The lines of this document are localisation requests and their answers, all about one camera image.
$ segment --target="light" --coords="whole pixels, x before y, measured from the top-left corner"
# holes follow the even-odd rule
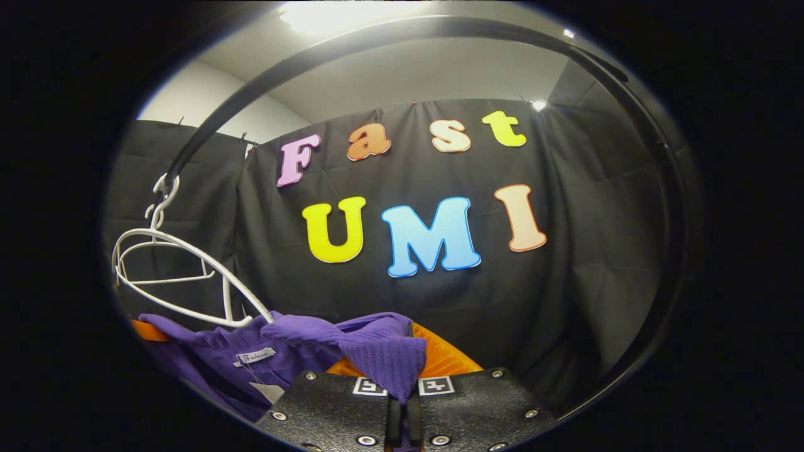
[[[404,2],[289,2],[279,10],[279,18],[294,31],[325,34],[344,31],[408,15],[422,7]]]

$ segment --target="letter m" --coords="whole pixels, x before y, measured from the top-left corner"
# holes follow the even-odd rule
[[[416,274],[418,267],[411,262],[410,248],[419,262],[432,272],[436,268],[441,245],[446,256],[441,266],[447,270],[467,269],[480,265],[480,255],[472,247],[466,211],[467,198],[447,198],[438,204],[433,226],[427,228],[410,206],[389,208],[380,216],[391,228],[394,263],[388,268],[392,277]]]

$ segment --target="purple knit garment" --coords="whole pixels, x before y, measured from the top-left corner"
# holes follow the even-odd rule
[[[155,314],[142,314],[141,322],[189,347],[225,380],[252,395],[265,398],[250,385],[254,376],[263,384],[287,389],[304,370],[324,372],[344,355],[368,378],[388,390],[402,404],[425,367],[427,341],[407,337],[411,322],[399,314],[380,313],[337,325],[320,318],[282,315],[271,311],[275,322],[255,317],[245,327],[226,331],[193,332]],[[236,354],[271,347],[276,355],[236,368]]]
[[[241,403],[209,385],[202,372],[193,366],[176,342],[146,341],[149,352],[171,375],[185,380],[225,409],[238,413],[252,422],[265,414],[265,408]]]
[[[367,315],[333,325],[320,318],[284,315],[267,323],[266,337],[314,341],[337,346],[371,381],[402,405],[425,368],[427,339],[408,337],[411,320],[392,312]]]

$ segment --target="clothing label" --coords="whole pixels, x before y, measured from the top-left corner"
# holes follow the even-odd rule
[[[260,391],[260,393],[263,396],[265,396],[265,398],[268,399],[268,401],[271,402],[272,404],[277,403],[279,397],[282,397],[282,394],[285,393],[284,389],[280,388],[279,386],[276,386],[275,384],[259,384],[259,383],[252,383],[250,381],[248,382],[248,384],[253,386],[254,389],[256,389],[257,391]]]
[[[271,347],[266,347],[260,351],[253,351],[251,353],[239,353],[235,355],[237,356],[238,359],[237,362],[232,364],[234,364],[235,367],[238,368],[240,367],[241,363],[245,364],[255,363],[259,360],[264,360],[265,358],[268,358],[269,356],[274,356],[276,354],[277,352]]]

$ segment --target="wrinkled fabric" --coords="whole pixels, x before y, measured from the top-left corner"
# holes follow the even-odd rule
[[[273,323],[258,316],[234,331],[217,327],[193,332],[155,314],[142,314],[139,320],[175,341],[166,343],[172,353],[159,356],[175,375],[250,421],[259,420],[271,406],[251,383],[287,389],[299,373],[325,372],[346,356],[404,403],[425,366],[427,341],[407,337],[411,320],[402,315],[373,314],[333,325],[315,317],[271,314]],[[265,348],[274,354],[251,363],[237,356]]]
[[[427,340],[408,337],[410,322],[390,312],[336,325],[305,315],[285,315],[261,332],[277,339],[338,347],[371,381],[404,404],[427,360]]]

